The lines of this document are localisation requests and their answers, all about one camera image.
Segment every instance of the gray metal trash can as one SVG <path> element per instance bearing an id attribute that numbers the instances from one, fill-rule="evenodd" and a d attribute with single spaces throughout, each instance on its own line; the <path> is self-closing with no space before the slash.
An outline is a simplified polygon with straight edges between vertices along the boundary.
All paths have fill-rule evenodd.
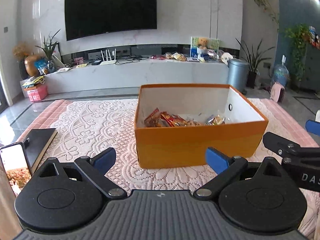
<path id="1" fill-rule="evenodd" d="M 230 59 L 228 60 L 228 68 L 227 84 L 242 92 L 247 82 L 249 63 L 236 58 Z"/>

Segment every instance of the black notebook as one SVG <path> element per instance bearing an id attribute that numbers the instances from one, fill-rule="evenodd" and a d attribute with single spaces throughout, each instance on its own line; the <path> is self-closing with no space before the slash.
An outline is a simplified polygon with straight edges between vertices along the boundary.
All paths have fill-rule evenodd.
<path id="1" fill-rule="evenodd" d="M 25 156 L 31 167 L 31 174 L 35 173 L 41 158 L 57 133 L 55 128 L 32 129 L 26 136 L 29 138 L 29 144 L 26 146 Z"/>

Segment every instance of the television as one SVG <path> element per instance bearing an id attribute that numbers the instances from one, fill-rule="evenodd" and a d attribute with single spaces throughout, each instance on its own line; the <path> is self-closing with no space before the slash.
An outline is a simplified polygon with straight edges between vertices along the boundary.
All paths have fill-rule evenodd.
<path id="1" fill-rule="evenodd" d="M 65 0 L 67 41 L 102 33 L 156 29 L 157 0 Z"/>

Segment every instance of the smartphone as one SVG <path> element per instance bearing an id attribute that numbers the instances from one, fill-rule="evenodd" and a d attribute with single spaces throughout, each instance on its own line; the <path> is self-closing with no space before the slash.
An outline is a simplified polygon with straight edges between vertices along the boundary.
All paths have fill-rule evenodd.
<path id="1" fill-rule="evenodd" d="M 0 158 L 12 190 L 18 196 L 31 179 L 31 169 L 24 155 L 23 143 L 17 142 L 1 147 Z"/>

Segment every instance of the pink plastic storage box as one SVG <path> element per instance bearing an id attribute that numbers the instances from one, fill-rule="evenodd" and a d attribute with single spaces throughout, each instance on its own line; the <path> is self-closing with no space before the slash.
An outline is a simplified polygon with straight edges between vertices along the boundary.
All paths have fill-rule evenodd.
<path id="1" fill-rule="evenodd" d="M 40 101 L 48 95 L 47 85 L 41 85 L 36 89 L 29 90 L 27 93 L 31 102 Z"/>

